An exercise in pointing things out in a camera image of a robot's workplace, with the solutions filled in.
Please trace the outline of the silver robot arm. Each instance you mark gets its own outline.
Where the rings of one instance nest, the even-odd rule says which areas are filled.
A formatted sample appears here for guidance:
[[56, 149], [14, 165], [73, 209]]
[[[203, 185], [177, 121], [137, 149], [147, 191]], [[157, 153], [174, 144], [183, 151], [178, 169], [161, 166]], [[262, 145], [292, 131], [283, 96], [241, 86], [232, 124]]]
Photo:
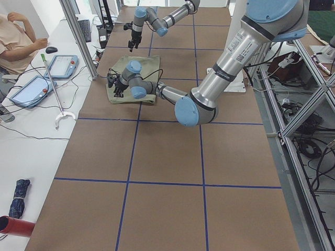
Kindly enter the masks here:
[[164, 18], [159, 18], [152, 7], [137, 6], [132, 22], [124, 25], [124, 30], [131, 30], [131, 40], [128, 41], [130, 52], [138, 48], [142, 40], [142, 30], [146, 22], [160, 37], [167, 34], [168, 29], [188, 15], [198, 11], [200, 1], [185, 1], [185, 4]]
[[114, 95], [129, 89], [134, 99], [156, 94], [174, 105], [178, 122], [186, 127], [212, 122], [217, 116], [216, 100], [233, 82], [255, 52], [265, 43], [302, 38], [306, 34], [309, 1], [247, 1], [241, 28], [232, 38], [210, 72], [189, 93], [161, 82], [145, 81], [140, 62], [131, 60], [108, 83]]

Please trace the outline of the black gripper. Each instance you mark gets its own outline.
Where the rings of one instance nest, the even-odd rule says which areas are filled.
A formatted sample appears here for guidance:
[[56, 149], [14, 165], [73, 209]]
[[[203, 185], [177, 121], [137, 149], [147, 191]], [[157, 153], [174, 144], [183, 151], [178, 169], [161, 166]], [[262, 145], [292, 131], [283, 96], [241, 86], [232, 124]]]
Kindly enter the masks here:
[[120, 75], [117, 76], [117, 82], [114, 85], [115, 85], [114, 96], [123, 98], [124, 97], [124, 90], [126, 90], [126, 85], [124, 85], [121, 82]]
[[130, 52], [132, 52], [133, 47], [135, 47], [135, 49], [138, 49], [138, 46], [141, 43], [141, 39], [142, 39], [142, 32], [132, 30], [131, 40], [129, 40], [129, 42], [128, 42], [128, 48], [129, 48]]

